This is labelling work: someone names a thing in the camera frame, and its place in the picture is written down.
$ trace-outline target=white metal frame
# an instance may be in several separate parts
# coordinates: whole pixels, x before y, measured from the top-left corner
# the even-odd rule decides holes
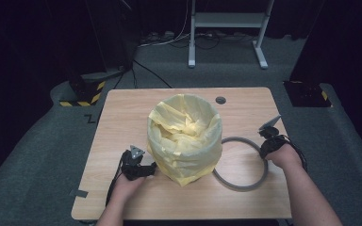
[[[262,69],[269,68],[266,58],[261,50],[264,34],[272,13],[274,0],[269,0],[266,12],[264,13],[219,13],[219,12],[196,12],[195,1],[192,0],[190,18],[190,41],[189,61],[190,68],[196,65],[195,60],[195,28],[196,27],[253,27],[260,28],[257,40],[252,42],[258,62]]]

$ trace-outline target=human hand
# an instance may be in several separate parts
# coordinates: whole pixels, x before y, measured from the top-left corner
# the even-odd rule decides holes
[[[129,181],[124,174],[121,174],[116,181],[113,192],[111,193],[109,203],[116,202],[118,204],[125,205],[144,181],[145,177]]]
[[[301,158],[292,146],[287,143],[277,151],[267,154],[266,159],[271,160],[275,166],[281,169],[286,166],[302,166]]]

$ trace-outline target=trash bin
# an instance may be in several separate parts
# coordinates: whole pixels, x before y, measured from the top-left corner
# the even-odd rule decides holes
[[[181,186],[209,174],[222,155],[222,119],[193,94],[170,97],[148,118],[148,152],[160,170]]]

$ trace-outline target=wooden tabletop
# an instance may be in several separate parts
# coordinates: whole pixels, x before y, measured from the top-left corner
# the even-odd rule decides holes
[[[108,93],[105,106],[90,148],[90,155],[79,190],[86,198],[76,197],[72,217],[78,220],[98,219],[105,209],[107,190],[122,153],[130,145],[146,151],[147,119],[162,100],[175,94],[198,95],[213,104],[222,118],[222,137],[245,137],[261,145],[264,138],[257,130],[277,116],[278,110],[267,88],[214,89],[118,89]],[[222,96],[226,103],[215,99]],[[286,135],[280,120],[275,124]],[[141,164],[154,162],[146,152]],[[227,181],[247,186],[257,181],[263,163],[249,145],[230,142],[223,145],[216,167]],[[230,219],[291,218],[284,173],[269,162],[264,183],[251,191],[236,191],[208,174],[186,186],[180,186],[156,170],[148,177],[124,210],[125,219]]]

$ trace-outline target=person's left hand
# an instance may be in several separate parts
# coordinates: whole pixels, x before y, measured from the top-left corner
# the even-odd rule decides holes
[[[113,192],[111,193],[109,203],[116,202],[118,204],[126,204],[144,181],[145,177],[129,181],[123,174],[121,174],[116,181]]]

